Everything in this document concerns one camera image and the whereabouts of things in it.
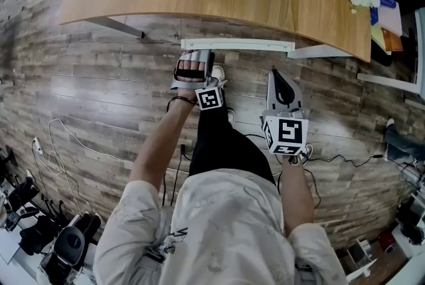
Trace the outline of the person's left hand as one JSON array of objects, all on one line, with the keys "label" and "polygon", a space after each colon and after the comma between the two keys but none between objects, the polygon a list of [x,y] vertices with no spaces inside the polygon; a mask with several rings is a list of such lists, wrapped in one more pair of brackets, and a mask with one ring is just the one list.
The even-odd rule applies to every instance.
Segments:
[{"label": "person's left hand", "polygon": [[[203,62],[190,61],[190,60],[180,60],[178,69],[180,70],[199,70],[204,71],[205,64]],[[178,80],[183,82],[202,82],[203,78],[187,78],[184,76],[178,76]]]}]

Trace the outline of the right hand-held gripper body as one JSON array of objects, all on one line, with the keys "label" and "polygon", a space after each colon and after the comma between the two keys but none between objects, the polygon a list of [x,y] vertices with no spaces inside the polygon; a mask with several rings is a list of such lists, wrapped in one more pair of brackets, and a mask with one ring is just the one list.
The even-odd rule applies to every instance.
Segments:
[{"label": "right hand-held gripper body", "polygon": [[265,110],[261,116],[262,131],[268,151],[277,155],[298,155],[307,144],[309,121],[301,108]]}]

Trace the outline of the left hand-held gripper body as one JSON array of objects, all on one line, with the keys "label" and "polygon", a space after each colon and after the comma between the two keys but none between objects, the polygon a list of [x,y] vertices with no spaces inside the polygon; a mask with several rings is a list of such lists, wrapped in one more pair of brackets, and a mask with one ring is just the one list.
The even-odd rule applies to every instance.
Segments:
[{"label": "left hand-held gripper body", "polygon": [[[195,92],[196,101],[200,110],[212,110],[220,108],[223,105],[222,85],[223,85],[223,69],[211,62],[203,62],[205,64],[204,71],[199,70],[180,70],[178,69],[179,61],[176,65],[171,90],[185,89]],[[177,79],[178,76],[187,78],[203,78],[202,82],[183,82]]]}]

